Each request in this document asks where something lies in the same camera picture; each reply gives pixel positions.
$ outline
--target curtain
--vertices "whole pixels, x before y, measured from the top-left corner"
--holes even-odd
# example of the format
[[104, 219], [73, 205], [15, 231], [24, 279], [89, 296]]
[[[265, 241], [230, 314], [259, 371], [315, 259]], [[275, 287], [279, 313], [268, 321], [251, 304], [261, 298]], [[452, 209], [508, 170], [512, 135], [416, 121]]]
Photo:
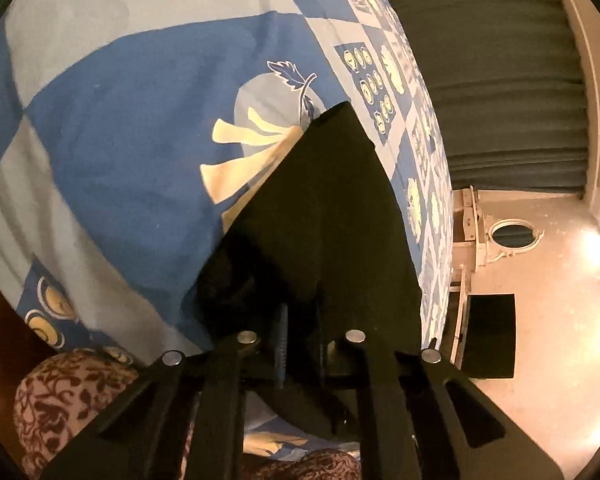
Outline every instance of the curtain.
[[582, 192], [587, 99], [561, 0], [390, 0], [454, 189]]

